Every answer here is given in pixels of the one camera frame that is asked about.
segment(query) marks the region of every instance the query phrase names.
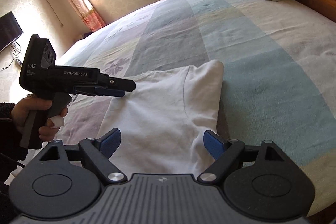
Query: screw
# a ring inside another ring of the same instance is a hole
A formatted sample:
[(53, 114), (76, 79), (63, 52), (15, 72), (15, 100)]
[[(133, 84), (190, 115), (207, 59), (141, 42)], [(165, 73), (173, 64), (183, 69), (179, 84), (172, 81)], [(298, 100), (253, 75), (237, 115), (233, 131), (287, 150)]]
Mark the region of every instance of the screw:
[(214, 181), (217, 177), (212, 173), (203, 173), (199, 176), (203, 181)]
[(124, 179), (124, 177), (125, 177), (124, 174), (119, 173), (119, 172), (114, 172), (108, 175), (109, 180), (112, 180), (112, 181), (119, 181), (119, 180)]

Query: fuzzy black sleeve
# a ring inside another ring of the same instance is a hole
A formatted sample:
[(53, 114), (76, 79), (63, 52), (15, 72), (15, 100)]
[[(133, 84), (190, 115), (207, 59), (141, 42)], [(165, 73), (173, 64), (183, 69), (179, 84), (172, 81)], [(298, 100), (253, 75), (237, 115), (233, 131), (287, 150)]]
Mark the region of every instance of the fuzzy black sleeve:
[[(19, 146), (22, 135), (11, 120), (11, 111), (15, 104), (0, 103), (0, 153), (13, 160), (24, 160), (28, 149)], [(16, 169), (16, 164), (0, 157), (0, 182), (5, 182), (10, 173)]]

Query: white bandage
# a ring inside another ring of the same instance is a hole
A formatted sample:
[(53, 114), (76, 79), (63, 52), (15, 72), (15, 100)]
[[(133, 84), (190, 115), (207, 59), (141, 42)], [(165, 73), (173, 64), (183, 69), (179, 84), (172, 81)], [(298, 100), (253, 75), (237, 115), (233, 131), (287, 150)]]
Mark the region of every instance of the white bandage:
[(49, 122), (53, 123), (53, 126), (51, 128), (58, 128), (64, 126), (64, 118), (62, 116), (53, 116), (51, 118), (48, 118), (47, 124)]

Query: black flat-screen tv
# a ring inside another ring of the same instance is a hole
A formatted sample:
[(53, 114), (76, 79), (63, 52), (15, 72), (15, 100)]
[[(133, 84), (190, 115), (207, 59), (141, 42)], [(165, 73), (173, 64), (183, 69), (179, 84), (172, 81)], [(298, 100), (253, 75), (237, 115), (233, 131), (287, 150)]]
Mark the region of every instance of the black flat-screen tv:
[(0, 17), (0, 52), (23, 34), (12, 12)]

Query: plaid bedspread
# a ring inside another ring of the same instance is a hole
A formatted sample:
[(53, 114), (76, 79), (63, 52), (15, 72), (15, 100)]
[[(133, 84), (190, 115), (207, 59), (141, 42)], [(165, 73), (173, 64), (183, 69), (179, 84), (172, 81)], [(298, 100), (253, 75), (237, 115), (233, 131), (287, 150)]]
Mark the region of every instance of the plaid bedspread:
[[(124, 77), (212, 59), (225, 69), (218, 134), (248, 145), (275, 141), (313, 180), (319, 199), (311, 213), (333, 203), (336, 24), (309, 8), (293, 0), (162, 0), (77, 42), (58, 64)], [(76, 100), (87, 107), (76, 110)], [(110, 102), (76, 100), (59, 133), (65, 143), (94, 137)]]

